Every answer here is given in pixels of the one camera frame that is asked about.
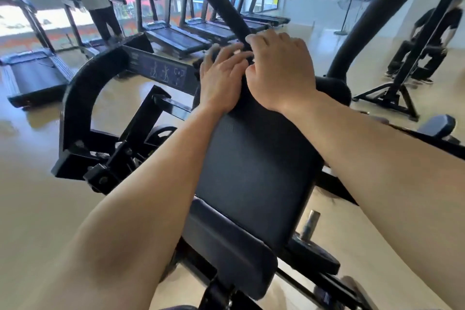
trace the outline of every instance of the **person's left hand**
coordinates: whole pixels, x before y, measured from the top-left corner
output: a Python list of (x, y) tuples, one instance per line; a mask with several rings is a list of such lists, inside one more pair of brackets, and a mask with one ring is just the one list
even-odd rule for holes
[(242, 49), (242, 43), (224, 47), (218, 53), (215, 62), (212, 55), (218, 51), (219, 45), (214, 44), (208, 50), (201, 65), (201, 103), (221, 114), (230, 112), (239, 101), (241, 80), (249, 63), (247, 58), (253, 56), (250, 51), (234, 54)]

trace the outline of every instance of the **shiny floor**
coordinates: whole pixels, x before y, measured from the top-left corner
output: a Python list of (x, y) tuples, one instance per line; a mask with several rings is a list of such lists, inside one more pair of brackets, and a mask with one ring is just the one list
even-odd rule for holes
[[(292, 36), (309, 45), (317, 75), (328, 69), (343, 37), (331, 30), (312, 30), (289, 25)], [(374, 38), (355, 59), (348, 73), (353, 94), (380, 84), (390, 57), (400, 40)], [(465, 141), (465, 74), (463, 50), (452, 49), (434, 75), (435, 84), (412, 90), (420, 123), (405, 116), (358, 102), (353, 107), (386, 116), (397, 125), (416, 128), (427, 118), (441, 113), (456, 117), (454, 136)], [(78, 52), (65, 53), (73, 68), (84, 62)], [(93, 127), (120, 134), (153, 86), (142, 77), (112, 80), (102, 90), (93, 110)], [(192, 97), (167, 89), (175, 100), (190, 105)], [(44, 278), (61, 248), (102, 196), (84, 182), (52, 177), (50, 168), (58, 155), (60, 106), (25, 112), (12, 107), (0, 85), (0, 309), (16, 308)], [(163, 123), (180, 124), (163, 115)], [(361, 210), (348, 202), (312, 194), (302, 222), (311, 209), (321, 213), (313, 240), (342, 264), (340, 276), (354, 277), (381, 310), (447, 309), (448, 307), (401, 261)], [(309, 289), (311, 282), (291, 273)], [(158, 287), (152, 309), (175, 304), (198, 305), (201, 285), (183, 267), (178, 267)], [(266, 297), (259, 302), (265, 310), (314, 309), (298, 291), (275, 278)]]

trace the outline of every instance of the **black pants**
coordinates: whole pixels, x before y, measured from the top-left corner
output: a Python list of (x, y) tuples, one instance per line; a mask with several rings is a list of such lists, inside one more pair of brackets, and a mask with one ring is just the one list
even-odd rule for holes
[(112, 37), (107, 25), (112, 28), (116, 36), (120, 36), (122, 34), (121, 27), (119, 26), (118, 19), (115, 15), (115, 10), (113, 10), (113, 6), (109, 6), (103, 9), (89, 10), (89, 13), (93, 23), (96, 25), (97, 30), (99, 31), (100, 36), (104, 41), (108, 41)]
[[(400, 45), (399, 50), (392, 58), (391, 62), (389, 63), (387, 69), (389, 72), (396, 72), (400, 69), (403, 64), (405, 56), (412, 50), (414, 43), (411, 41), (404, 41)], [(436, 69), (441, 65), (442, 61), (444, 60), (446, 54), (442, 53), (442, 45), (427, 45), (421, 54), (420, 59), (423, 59), (425, 56), (429, 55), (431, 59), (425, 65), (426, 72), (421, 72), (419, 77), (416, 77), (415, 74), (412, 75), (412, 78), (416, 80), (424, 80), (430, 78)]]

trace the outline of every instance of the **hand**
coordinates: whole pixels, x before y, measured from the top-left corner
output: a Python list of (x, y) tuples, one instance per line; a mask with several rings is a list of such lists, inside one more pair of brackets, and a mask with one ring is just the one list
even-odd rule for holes
[(208, 50), (201, 65), (201, 103), (200, 106), (208, 106), (218, 110), (221, 114), (230, 112), (239, 101), (241, 80), (249, 62), (247, 58), (253, 56), (252, 52), (240, 52), (242, 43), (224, 47), (218, 53), (215, 62), (212, 55), (219, 49), (214, 44)]
[(315, 72), (303, 40), (271, 29), (246, 40), (255, 55), (246, 70), (247, 85), (262, 106), (284, 114), (313, 96)]

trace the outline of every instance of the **black t-shirt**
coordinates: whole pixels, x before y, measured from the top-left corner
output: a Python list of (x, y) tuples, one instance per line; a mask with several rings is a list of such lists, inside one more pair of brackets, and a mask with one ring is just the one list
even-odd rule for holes
[[(417, 22), (415, 22), (415, 27), (421, 27), (429, 20), (431, 15), (434, 12), (434, 9), (428, 10)], [(445, 30), (450, 27), (451, 30), (455, 30), (462, 19), (462, 9), (453, 8), (451, 11), (446, 13), (442, 18), (439, 26), (434, 31), (433, 36), (428, 44), (441, 44), (441, 37), (444, 34)]]

